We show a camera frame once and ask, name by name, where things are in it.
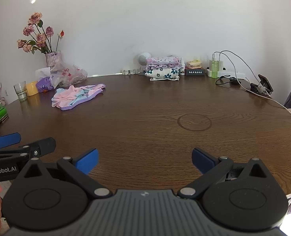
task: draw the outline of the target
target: green leaf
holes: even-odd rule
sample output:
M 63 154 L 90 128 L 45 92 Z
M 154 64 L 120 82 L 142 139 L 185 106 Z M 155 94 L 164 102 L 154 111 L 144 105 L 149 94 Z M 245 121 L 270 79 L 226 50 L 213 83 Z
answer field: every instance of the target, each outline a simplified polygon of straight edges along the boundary
M 43 21 L 40 20 L 39 23 L 37 24 L 37 26 L 42 27 L 43 26 Z

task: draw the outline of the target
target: glass cup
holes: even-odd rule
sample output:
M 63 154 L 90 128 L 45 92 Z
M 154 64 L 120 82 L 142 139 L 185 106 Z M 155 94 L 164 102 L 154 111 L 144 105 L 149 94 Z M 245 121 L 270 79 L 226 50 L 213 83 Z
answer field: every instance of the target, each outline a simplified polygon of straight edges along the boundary
M 15 92 L 16 92 L 20 102 L 27 100 L 28 94 L 27 94 L 25 81 L 14 85 L 14 89 L 15 89 Z

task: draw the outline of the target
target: wood grain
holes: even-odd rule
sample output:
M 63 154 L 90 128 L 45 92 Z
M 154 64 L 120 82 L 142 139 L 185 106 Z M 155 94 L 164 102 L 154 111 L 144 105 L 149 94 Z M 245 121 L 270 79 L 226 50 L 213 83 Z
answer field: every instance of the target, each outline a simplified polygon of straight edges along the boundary
M 200 176 L 191 151 L 201 147 L 236 162 L 261 158 L 291 194 L 291 114 L 239 86 L 208 77 L 150 82 L 138 75 L 89 78 L 106 84 L 92 101 L 72 110 L 51 107 L 54 92 L 7 106 L 0 136 L 19 132 L 22 143 L 52 136 L 57 148 L 42 160 L 76 157 L 91 147 L 100 160 L 90 175 L 112 190 L 172 188 Z

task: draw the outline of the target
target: blue flower print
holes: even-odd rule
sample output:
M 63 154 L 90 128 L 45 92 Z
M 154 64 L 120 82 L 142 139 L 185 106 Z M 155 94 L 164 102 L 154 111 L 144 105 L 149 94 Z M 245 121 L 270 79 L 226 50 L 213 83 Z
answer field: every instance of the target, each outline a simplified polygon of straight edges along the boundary
M 178 73 L 178 71 L 177 70 L 175 70 L 175 69 L 172 69 L 172 71 L 171 71 L 171 74 L 177 74 Z

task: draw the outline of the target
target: gray ribbed panel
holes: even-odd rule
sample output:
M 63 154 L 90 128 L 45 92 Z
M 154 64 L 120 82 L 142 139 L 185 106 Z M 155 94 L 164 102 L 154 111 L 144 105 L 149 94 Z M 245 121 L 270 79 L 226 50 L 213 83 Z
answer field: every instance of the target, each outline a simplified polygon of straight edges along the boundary
M 118 190 L 95 200 L 75 223 L 52 232 L 10 229 L 5 236 L 285 236 L 279 229 L 242 233 L 209 221 L 194 200 L 180 199 L 171 190 Z

